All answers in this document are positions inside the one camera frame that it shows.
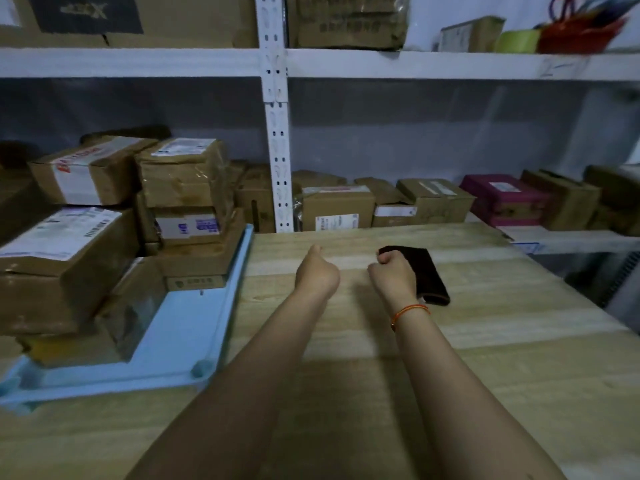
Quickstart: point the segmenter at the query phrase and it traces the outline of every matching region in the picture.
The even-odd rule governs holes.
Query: orange string bracelet
[[[429,311],[429,309],[428,309],[428,307],[426,305],[409,305],[409,306],[405,306],[402,310],[400,310],[398,313],[396,313],[393,318],[391,318],[391,330],[396,331],[396,322],[398,321],[398,318],[400,318],[400,316],[402,316],[405,312],[408,312],[409,310],[412,310],[414,308],[422,308],[425,312],[427,312],[429,315],[431,315],[431,312]]]

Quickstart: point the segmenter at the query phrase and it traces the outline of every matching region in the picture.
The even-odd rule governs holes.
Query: light blue plastic tray
[[[23,355],[0,382],[0,406],[27,414],[66,397],[204,386],[218,368],[252,234],[248,225],[226,287],[166,296],[131,361],[43,369]]]

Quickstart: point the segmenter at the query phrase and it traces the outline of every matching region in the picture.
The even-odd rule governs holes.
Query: magenta box
[[[494,227],[539,225],[550,197],[515,177],[496,173],[466,175],[460,188],[476,197],[471,212]]]

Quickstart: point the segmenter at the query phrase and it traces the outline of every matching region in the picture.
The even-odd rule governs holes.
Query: hand
[[[296,291],[328,300],[340,284],[340,270],[320,256],[322,247],[314,244],[296,272]]]
[[[400,251],[378,255],[378,262],[370,264],[367,270],[390,315],[418,303],[415,273]]]

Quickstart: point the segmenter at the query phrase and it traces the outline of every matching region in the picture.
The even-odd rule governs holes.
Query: wooden table
[[[433,317],[570,478],[640,472],[640,339],[484,224],[257,235],[230,327],[232,357],[292,289],[318,242],[342,282],[291,382],[263,478],[427,476],[428,445],[366,265],[428,248],[451,295]],[[18,352],[2,342],[0,365]],[[0,477],[119,479],[193,397],[187,388],[0,413]]]

